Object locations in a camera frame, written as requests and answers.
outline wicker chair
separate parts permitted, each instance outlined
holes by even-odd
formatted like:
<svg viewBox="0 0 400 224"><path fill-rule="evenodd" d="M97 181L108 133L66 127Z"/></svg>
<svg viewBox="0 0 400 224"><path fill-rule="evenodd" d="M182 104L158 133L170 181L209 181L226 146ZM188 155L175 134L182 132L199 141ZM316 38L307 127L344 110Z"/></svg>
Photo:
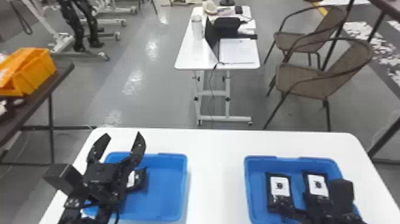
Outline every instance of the wicker chair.
<svg viewBox="0 0 400 224"><path fill-rule="evenodd" d="M283 26L286 23L286 20L294 15L304 13L309 10L317 10L319 8L324 7L328 13L324 16L320 24L317 26L314 32L312 33L291 33L291 32L283 32ZM345 22L346 13L344 10L336 7L334 5L325 5L325 6L316 6L305 8L303 10L299 10L292 14L289 14L285 17L280 25L279 31L274 33L274 42L270 50L268 51L267 56L265 57L264 64L267 62L268 57L271 54L272 49L276 46L282 51L283 55L286 56L286 52L294 46L294 44L305 45L302 48L298 48L296 52L307 53L308 55L308 65L311 66L311 54L315 54L317 56L318 68L321 67L321 56L318 53L318 50L324 45L324 42L320 42L314 45L306 45L307 43L323 41L328 39L332 33L337 30L342 23Z"/></svg>
<svg viewBox="0 0 400 224"><path fill-rule="evenodd" d="M351 46L340 56L327 71L311 67L289 64L290 56L298 48L307 45L320 44L328 41L348 41ZM277 66L276 87L282 92L282 97L263 129L270 124L279 107L289 94L322 100L326 108L327 130L330 131L330 111L328 97L334 94L358 71L369 63L373 55L372 47L365 41L353 38L332 38L305 45L298 45L289 50L284 61Z"/></svg>

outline white debris on floor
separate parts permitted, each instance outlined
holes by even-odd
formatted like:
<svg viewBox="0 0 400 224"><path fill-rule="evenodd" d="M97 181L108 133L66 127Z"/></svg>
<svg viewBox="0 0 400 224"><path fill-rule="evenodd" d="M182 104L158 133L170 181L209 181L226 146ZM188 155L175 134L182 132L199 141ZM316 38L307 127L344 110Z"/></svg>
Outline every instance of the white debris on floor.
<svg viewBox="0 0 400 224"><path fill-rule="evenodd" d="M400 29L399 23L390 22L388 21L395 29ZM365 21L347 22L343 26L343 29L349 36L365 41L372 31L372 27ZM397 48L392 43L386 41L379 33L375 33L374 38L371 40L371 45L374 49L372 60L385 66L387 75L400 86L400 53L397 51Z"/></svg>

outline black bag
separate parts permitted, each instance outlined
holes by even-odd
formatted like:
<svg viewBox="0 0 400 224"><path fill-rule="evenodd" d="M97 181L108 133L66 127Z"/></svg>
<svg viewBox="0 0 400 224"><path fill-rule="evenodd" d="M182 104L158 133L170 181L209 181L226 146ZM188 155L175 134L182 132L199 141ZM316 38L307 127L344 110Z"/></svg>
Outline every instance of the black bag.
<svg viewBox="0 0 400 224"><path fill-rule="evenodd" d="M214 22L214 28L219 38L236 38L241 21L237 17L219 17Z"/></svg>

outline caster wheel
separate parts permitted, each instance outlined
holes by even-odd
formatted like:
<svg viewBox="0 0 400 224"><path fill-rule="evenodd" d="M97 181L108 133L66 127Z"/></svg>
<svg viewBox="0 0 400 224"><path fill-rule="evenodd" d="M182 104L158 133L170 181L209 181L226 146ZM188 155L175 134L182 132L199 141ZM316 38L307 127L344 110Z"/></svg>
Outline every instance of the caster wheel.
<svg viewBox="0 0 400 224"><path fill-rule="evenodd" d="M104 52L99 52L99 53L97 53L97 55L99 57L101 57L104 61L109 61L110 60L110 57Z"/></svg>
<svg viewBox="0 0 400 224"><path fill-rule="evenodd" d="M137 11L136 9L134 9L134 8L131 8L131 9L130 9L130 13L131 13L132 15L136 15L136 14L138 13L138 11Z"/></svg>
<svg viewBox="0 0 400 224"><path fill-rule="evenodd" d="M115 36L115 41L120 41L121 40L121 33L120 32L115 32L114 36Z"/></svg>

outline chair leg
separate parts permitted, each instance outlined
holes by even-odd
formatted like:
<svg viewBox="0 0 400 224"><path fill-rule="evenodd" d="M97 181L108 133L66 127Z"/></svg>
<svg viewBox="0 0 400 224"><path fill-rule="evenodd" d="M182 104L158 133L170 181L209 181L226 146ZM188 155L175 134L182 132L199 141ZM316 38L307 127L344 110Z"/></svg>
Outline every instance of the chair leg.
<svg viewBox="0 0 400 224"><path fill-rule="evenodd" d="M311 53L307 53L308 57L308 66L311 67Z"/></svg>
<svg viewBox="0 0 400 224"><path fill-rule="evenodd" d="M329 101L327 99L322 101L325 110L326 110L326 125L327 125L327 130L328 132L331 131L330 129L330 110L329 110Z"/></svg>
<svg viewBox="0 0 400 224"><path fill-rule="evenodd" d="M274 118L276 112L279 110L280 106L282 106L283 102L285 101L286 97L288 96L288 93L285 92L284 96L282 97L282 99L279 101L278 105L275 107L274 111L272 111L272 114L270 116L270 118L268 118L267 122L265 123L264 127L262 128L263 130L265 130L267 128L267 126L271 123L272 119Z"/></svg>
<svg viewBox="0 0 400 224"><path fill-rule="evenodd" d="M270 89L268 90L267 95L266 95L265 97L267 97L267 96L270 95L272 89L273 89L274 86L275 86L275 82L276 82L276 76L272 77L272 80L271 80L271 82L270 82L270 84L269 84Z"/></svg>
<svg viewBox="0 0 400 224"><path fill-rule="evenodd" d="M321 70L321 55L318 52L316 52L315 54L317 55L318 69Z"/></svg>
<svg viewBox="0 0 400 224"><path fill-rule="evenodd" d="M268 57L270 56L270 54L271 54L272 49L274 48L274 46L275 46L275 41L272 43L271 48L270 48L270 50L268 51L267 56L265 57L264 64L267 62Z"/></svg>

